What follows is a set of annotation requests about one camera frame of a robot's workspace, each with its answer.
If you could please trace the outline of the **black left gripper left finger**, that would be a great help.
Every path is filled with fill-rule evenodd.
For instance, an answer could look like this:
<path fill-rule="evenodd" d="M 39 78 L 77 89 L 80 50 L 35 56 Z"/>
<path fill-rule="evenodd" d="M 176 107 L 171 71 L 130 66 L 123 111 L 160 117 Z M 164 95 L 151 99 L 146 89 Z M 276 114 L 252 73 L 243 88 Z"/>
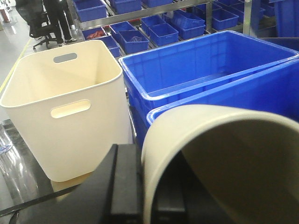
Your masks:
<path fill-rule="evenodd" d="M 19 224 L 141 224 L 140 150 L 134 144 L 113 144 L 82 184 L 13 208 L 33 209 Z"/>

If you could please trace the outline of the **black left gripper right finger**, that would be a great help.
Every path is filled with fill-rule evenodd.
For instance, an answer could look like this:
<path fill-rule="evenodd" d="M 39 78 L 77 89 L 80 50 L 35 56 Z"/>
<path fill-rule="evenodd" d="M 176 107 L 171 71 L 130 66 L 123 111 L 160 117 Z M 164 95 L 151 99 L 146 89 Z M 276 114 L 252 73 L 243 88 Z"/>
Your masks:
<path fill-rule="evenodd" d="M 181 152 L 166 167 L 154 197 L 155 224 L 232 224 Z"/>

